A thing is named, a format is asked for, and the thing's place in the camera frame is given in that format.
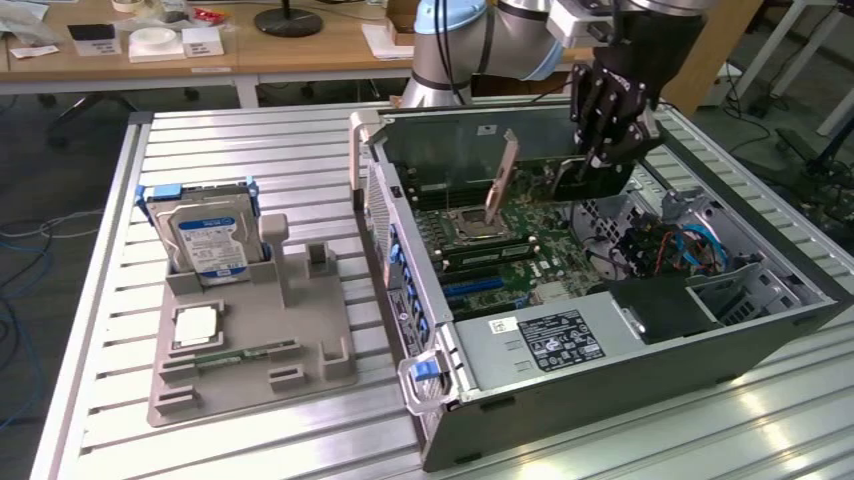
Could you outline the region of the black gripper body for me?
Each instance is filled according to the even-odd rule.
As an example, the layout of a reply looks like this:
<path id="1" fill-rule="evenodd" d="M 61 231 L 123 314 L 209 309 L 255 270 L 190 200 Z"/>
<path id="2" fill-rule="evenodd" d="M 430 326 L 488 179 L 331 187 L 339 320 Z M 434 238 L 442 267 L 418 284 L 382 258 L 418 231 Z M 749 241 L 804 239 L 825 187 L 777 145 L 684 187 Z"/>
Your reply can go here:
<path id="1" fill-rule="evenodd" d="M 658 103 L 705 24 L 704 15 L 673 16 L 649 10 L 616 14 L 613 40 L 594 48 L 594 69 L 625 108 Z"/>

